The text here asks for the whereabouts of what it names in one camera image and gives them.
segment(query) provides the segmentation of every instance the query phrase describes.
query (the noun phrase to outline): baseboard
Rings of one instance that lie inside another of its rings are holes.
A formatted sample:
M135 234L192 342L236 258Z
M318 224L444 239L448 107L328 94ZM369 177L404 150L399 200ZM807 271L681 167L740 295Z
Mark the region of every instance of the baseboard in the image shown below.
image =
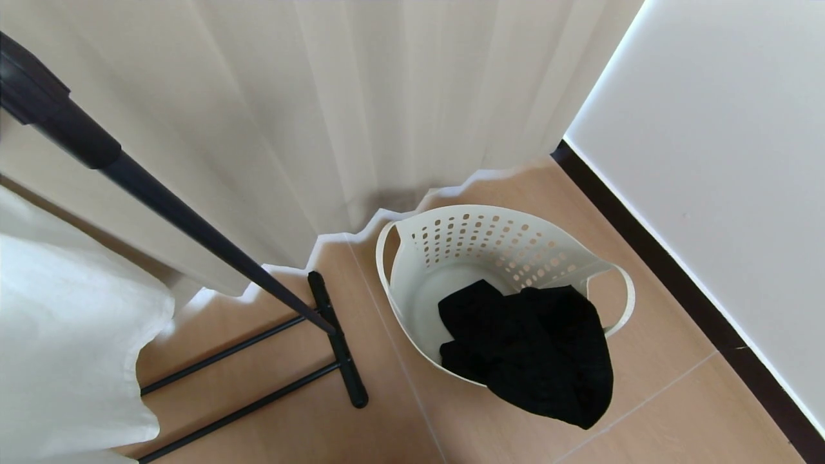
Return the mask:
M562 141L551 156L685 308L802 458L825 462L825 438L677 261L567 142Z

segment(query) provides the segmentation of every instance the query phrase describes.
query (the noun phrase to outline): black garment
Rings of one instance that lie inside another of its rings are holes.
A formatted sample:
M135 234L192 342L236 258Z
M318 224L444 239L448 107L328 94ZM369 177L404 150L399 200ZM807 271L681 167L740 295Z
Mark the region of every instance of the black garment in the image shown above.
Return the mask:
M593 304L571 286L502 296L486 281L438 304L455 338L441 365L503 400L588 429L607 411L613 368Z

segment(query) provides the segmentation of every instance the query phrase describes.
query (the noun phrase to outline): black metal clothes rack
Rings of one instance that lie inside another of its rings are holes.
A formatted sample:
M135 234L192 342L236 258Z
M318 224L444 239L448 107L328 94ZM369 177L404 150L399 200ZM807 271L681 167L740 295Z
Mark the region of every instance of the black metal clothes rack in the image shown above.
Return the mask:
M329 337L329 343L335 355L334 362L141 457L138 460L140 464L152 462L186 446L336 369L341 371L352 405L356 408L366 406L369 396L347 347L347 341L335 316L335 310L321 274L311 272L308 277L316 305L315 309L311 309L124 153L117 140L71 100L68 87L60 82L29 50L2 32L0 32L0 106L21 124L31 124L36 127L87 167L100 171L112 182L299 314L283 324L144 387L140 392L141 395L147 395L167 386L305 320L318 326Z

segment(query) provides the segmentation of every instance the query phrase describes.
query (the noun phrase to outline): laundry basket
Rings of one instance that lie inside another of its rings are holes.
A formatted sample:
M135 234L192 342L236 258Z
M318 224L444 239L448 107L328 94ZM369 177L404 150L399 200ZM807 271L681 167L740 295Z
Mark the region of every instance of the laundry basket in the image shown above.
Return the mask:
M384 247L393 227L401 244L388 280ZM617 269L627 284L627 305L619 321L605 328L606 337L625 325L635 303L633 281L624 269L599 259L546 220L495 206L445 206L390 222L379 235L375 262L404 333L424 357L452 376L457 375L441 366L439 348L453 338L441 323L438 302L480 279L504 295L525 286L572 285L586 296L591 277Z

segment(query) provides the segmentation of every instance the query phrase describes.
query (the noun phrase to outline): wooden floor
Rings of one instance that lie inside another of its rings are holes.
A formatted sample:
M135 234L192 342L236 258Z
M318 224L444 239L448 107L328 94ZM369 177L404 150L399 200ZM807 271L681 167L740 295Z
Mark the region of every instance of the wooden floor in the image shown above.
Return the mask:
M613 402L591 430L528 414L484 388L436 370L392 316L375 269L378 228L362 241L325 244L324 275L370 403L350 406L337 372L156 462L665 463L802 462L785 436L659 280L552 160L509 178L479 180L427 207L505 206L554 222L633 277L636 311L609 339ZM305 277L277 277L307 302ZM611 324L623 307L620 276L591 284ZM290 317L271 296L215 296L191 305L171 333L143 350L142 385ZM141 456L332 360L326 336L303 323L145 397L160 420Z

